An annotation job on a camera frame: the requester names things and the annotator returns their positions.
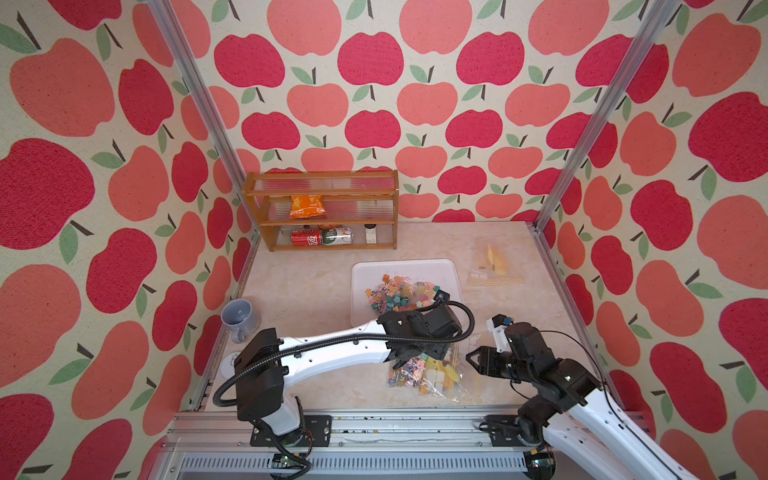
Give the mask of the ziploc bag of colourful candies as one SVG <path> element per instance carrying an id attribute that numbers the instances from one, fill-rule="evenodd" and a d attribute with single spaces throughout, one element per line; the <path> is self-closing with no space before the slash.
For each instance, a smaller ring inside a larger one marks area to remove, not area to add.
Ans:
<path id="1" fill-rule="evenodd" d="M 519 286 L 524 277 L 504 244 L 480 237 L 473 245 L 467 281 L 472 286 Z"/>

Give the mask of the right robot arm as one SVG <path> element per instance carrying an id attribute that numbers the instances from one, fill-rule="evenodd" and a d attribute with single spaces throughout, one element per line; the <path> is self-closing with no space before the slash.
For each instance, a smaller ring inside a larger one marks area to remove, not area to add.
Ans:
<path id="1" fill-rule="evenodd" d="M 503 315 L 488 326 L 494 345 L 468 353 L 467 362 L 482 376 L 537 391 L 515 414 L 484 418 L 481 426 L 494 442 L 552 447 L 596 479 L 693 478 L 613 403 L 587 367 L 556 357 L 538 328 Z"/>

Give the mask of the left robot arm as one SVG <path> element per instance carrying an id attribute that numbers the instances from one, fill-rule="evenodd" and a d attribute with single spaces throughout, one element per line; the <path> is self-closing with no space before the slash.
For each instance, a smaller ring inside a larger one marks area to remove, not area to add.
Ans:
<path id="1" fill-rule="evenodd" d="M 275 441 L 306 430 L 301 401 L 286 389 L 314 376 L 367 364 L 403 367 L 422 354 L 442 360 L 450 346 L 467 339 L 476 319 L 442 290 L 433 303 L 415 310 L 386 311 L 348 330 L 315 337 L 278 336 L 264 329 L 234 361 L 234 374 L 212 394 L 220 408 L 234 407 L 237 419 Z"/>

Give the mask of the poured candies pile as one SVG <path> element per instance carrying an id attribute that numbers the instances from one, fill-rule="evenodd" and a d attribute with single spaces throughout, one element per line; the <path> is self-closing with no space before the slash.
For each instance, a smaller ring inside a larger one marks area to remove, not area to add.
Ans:
<path id="1" fill-rule="evenodd" d="M 384 274 L 380 282 L 365 290 L 369 307 L 378 315 L 389 311 L 418 310 L 434 303 L 439 287 L 429 281 Z"/>

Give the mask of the ziploc bag of yellow candies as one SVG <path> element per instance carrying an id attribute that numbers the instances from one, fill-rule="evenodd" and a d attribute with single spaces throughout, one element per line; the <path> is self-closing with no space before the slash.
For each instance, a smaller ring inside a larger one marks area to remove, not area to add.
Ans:
<path id="1" fill-rule="evenodd" d="M 418 391 L 457 404 L 470 404 L 477 397 L 477 380 L 464 359 L 460 345 L 448 348 L 442 360 L 422 354 L 418 360 Z"/>

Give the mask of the orange snack bag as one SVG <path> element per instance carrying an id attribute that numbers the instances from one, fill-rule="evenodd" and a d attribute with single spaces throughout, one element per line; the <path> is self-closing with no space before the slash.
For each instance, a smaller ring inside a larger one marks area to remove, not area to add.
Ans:
<path id="1" fill-rule="evenodd" d="M 325 216 L 327 210 L 320 195 L 296 195 L 291 197 L 289 218 L 311 219 Z"/>

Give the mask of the white plastic tray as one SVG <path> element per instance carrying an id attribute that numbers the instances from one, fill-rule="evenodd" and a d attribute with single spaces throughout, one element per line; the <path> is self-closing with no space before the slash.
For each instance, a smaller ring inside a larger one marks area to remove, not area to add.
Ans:
<path id="1" fill-rule="evenodd" d="M 360 326 L 387 311 L 434 303 L 438 291 L 464 302 L 455 264 L 448 259 L 361 262 L 351 270 L 351 325 Z"/>

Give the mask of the small white bottle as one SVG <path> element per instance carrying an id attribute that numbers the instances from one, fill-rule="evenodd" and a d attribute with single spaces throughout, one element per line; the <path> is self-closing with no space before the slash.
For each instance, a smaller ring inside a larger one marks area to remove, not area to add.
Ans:
<path id="1" fill-rule="evenodd" d="M 365 241 L 368 245 L 375 245 L 378 242 L 377 225 L 365 224 Z"/>

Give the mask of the green soda can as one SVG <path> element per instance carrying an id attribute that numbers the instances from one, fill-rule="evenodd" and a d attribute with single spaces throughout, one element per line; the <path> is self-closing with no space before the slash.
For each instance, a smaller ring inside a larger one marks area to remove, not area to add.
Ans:
<path id="1" fill-rule="evenodd" d="M 345 226 L 322 229 L 321 240 L 323 246 L 351 245 L 354 240 L 354 233 L 350 227 Z"/>

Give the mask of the wooden shelf rack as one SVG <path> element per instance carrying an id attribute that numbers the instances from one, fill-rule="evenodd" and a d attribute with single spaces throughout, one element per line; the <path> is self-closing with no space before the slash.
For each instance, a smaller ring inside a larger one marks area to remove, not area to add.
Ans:
<path id="1" fill-rule="evenodd" d="M 251 173 L 242 193 L 270 252 L 398 245 L 395 171 Z"/>

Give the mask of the red soda can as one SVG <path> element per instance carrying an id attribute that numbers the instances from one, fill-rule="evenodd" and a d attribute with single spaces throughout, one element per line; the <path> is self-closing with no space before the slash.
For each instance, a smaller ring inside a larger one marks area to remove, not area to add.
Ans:
<path id="1" fill-rule="evenodd" d="M 321 246 L 323 242 L 323 233 L 321 229 L 300 228 L 291 231 L 291 243 L 296 247 L 303 246 Z"/>

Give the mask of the grey blue mug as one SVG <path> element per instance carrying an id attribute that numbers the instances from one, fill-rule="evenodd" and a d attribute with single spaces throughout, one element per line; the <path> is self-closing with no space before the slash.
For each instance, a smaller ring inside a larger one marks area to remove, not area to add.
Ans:
<path id="1" fill-rule="evenodd" d="M 236 344 L 243 343 L 248 335 L 258 330 L 261 323 L 258 313 L 247 299 L 228 302 L 221 311 L 221 320 Z"/>

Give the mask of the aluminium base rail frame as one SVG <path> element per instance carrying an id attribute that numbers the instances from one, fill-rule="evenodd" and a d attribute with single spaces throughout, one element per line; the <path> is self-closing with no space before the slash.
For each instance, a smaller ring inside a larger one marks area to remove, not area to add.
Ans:
<path id="1" fill-rule="evenodd" d="M 615 420 L 553 422 L 547 445 L 480 430 L 488 408 L 310 411 L 328 425 L 291 447 L 307 473 L 267 436 L 227 412 L 185 413 L 150 460 L 147 479 L 684 479 L 682 466 L 655 444 L 637 444 Z"/>

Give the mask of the right aluminium corner post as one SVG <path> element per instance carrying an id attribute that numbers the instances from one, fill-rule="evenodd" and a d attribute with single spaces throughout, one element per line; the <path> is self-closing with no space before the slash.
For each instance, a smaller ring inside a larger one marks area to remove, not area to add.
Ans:
<path id="1" fill-rule="evenodd" d="M 631 81 L 651 51 L 659 35 L 666 28 L 669 20 L 675 15 L 681 1 L 662 0 L 655 1 L 641 21 L 639 30 L 629 44 L 627 53 L 618 65 L 617 71 L 606 87 L 605 94 L 597 103 L 597 108 L 592 113 L 582 135 L 572 153 L 568 154 L 564 167 L 555 182 L 550 194 L 545 199 L 536 220 L 532 223 L 531 231 L 540 236 L 552 218 L 556 208 L 567 191 L 572 180 L 582 163 L 587 159 L 588 153 L 594 146 L 599 135 L 610 119 L 612 112 L 624 97 L 628 96 L 627 90 Z"/>

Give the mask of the aluminium corner post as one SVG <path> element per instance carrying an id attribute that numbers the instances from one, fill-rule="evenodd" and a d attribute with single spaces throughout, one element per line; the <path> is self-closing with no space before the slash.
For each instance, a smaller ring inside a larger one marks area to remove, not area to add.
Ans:
<path id="1" fill-rule="evenodd" d="M 662 0 L 655 1 L 641 21 L 639 30 L 629 44 L 627 53 L 618 65 L 617 71 L 606 87 L 605 94 L 597 103 L 597 108 L 592 113 L 582 135 L 572 153 L 568 154 L 564 167 L 555 182 L 550 194 L 545 199 L 536 220 L 532 223 L 531 231 L 540 236 L 552 218 L 556 208 L 567 191 L 572 180 L 582 163 L 587 159 L 588 153 L 594 146 L 599 135 L 610 119 L 612 112 L 624 97 L 628 96 L 627 90 L 631 81 L 651 51 L 659 35 L 666 28 L 669 20 L 675 15 L 681 1 Z"/>
<path id="2" fill-rule="evenodd" d="M 236 189 L 245 182 L 246 175 L 236 149 L 230 141 L 223 118 L 208 85 L 201 76 L 197 60 L 186 39 L 181 22 L 171 1 L 149 0 L 152 15 L 192 96 L 209 137 L 224 163 Z"/>

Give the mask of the left aluminium corner post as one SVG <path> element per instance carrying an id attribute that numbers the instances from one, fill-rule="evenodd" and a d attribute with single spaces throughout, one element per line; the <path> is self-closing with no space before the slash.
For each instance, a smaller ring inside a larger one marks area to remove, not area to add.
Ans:
<path id="1" fill-rule="evenodd" d="M 230 141 L 223 118 L 208 85 L 201 76 L 197 60 L 186 39 L 181 22 L 171 1 L 149 0 L 152 15 L 192 96 L 209 137 L 224 163 L 236 189 L 245 182 L 246 175 L 236 149 Z"/>

